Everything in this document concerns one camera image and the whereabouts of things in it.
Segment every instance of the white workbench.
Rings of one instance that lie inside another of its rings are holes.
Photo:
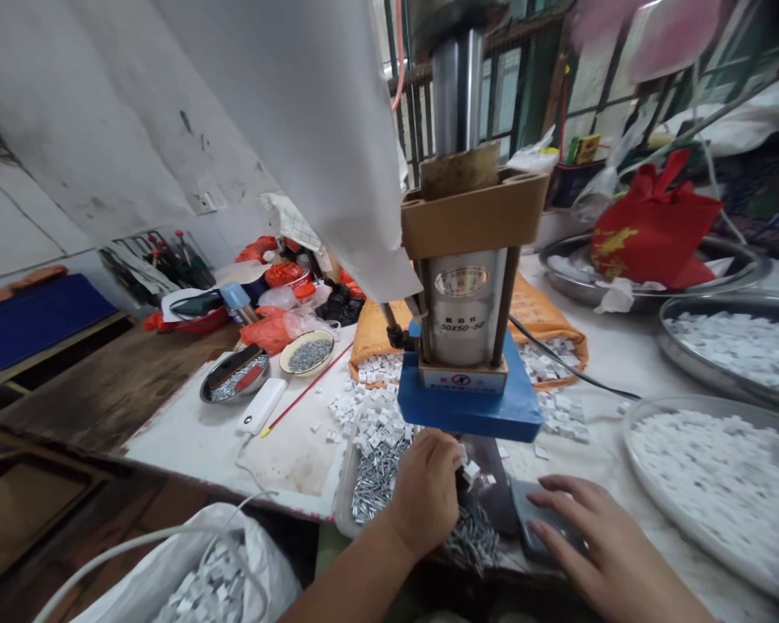
[[[596,379],[638,395],[709,393],[667,363],[653,339],[654,318],[621,314],[596,316],[584,305],[554,291],[542,277],[536,256],[522,259],[522,274],[543,289],[566,318],[589,340],[587,371]],[[354,327],[341,331],[335,356],[348,347]],[[239,462],[251,470],[266,490],[277,491],[274,503],[284,511],[330,521],[334,493],[340,476],[344,444],[325,441],[325,431],[335,425],[326,408],[347,380],[349,354],[341,357],[314,389],[289,412],[266,437],[255,438],[244,448]],[[259,491],[253,479],[235,465],[242,438],[235,422],[242,406],[207,406],[198,392],[210,365],[203,366],[189,382],[127,443],[130,460],[224,486],[243,495]],[[272,360],[279,376],[278,357]],[[272,419],[302,392],[307,380],[292,379]],[[653,505],[631,472],[621,437],[621,399],[609,392],[577,382],[564,390],[583,400],[591,444],[583,446],[545,433],[537,443],[550,460],[538,459],[528,444],[500,441],[510,454],[503,461],[513,478],[536,479],[546,473],[582,476],[604,485],[641,525],[655,546],[692,591],[719,620],[779,620],[779,606],[751,585],[721,567],[695,545],[684,540],[674,525]],[[309,427],[320,418],[324,426],[316,434]],[[503,566],[526,573],[547,575],[547,568],[525,560],[518,545],[503,552]]]

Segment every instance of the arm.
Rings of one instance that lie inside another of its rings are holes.
[[[608,491],[569,476],[545,476],[539,484],[546,491],[528,498],[537,506],[557,511],[576,526],[589,545],[589,557],[577,552],[546,522],[532,521],[531,529],[605,620],[715,623]]]
[[[404,454],[392,501],[280,619],[380,621],[415,564],[459,520],[456,440],[432,428]]]

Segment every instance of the hand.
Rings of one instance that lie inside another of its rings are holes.
[[[539,483],[546,491],[528,499],[557,511],[577,527],[589,545],[589,559],[546,522],[532,521],[531,529],[604,619],[612,623],[714,623],[605,489],[569,476],[546,476]]]
[[[444,543],[459,521],[460,465],[459,442],[435,428],[418,433],[401,459],[392,501],[376,520],[386,521],[414,562]]]

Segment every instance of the black plastic bag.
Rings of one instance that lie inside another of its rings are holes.
[[[365,301],[358,297],[353,298],[349,288],[343,284],[336,284],[331,279],[326,279],[325,283],[332,287],[332,293],[324,304],[315,308],[314,312],[318,318],[326,322],[337,320],[341,326],[355,324]]]

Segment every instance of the blue press base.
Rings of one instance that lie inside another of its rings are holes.
[[[420,333],[413,324],[411,335]],[[418,353],[404,353],[398,406],[410,424],[531,443],[545,423],[537,394],[519,357],[511,333],[505,334],[508,380],[502,395],[475,394],[450,389],[425,389],[418,369]]]

